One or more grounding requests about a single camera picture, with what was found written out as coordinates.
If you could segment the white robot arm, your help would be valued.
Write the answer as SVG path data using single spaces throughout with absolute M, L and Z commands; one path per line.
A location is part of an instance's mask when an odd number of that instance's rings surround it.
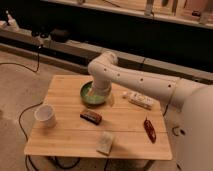
M 108 95 L 111 83 L 144 93 L 181 110 L 177 164 L 181 171 L 213 171 L 213 85 L 117 66 L 110 51 L 88 65 L 92 90 Z

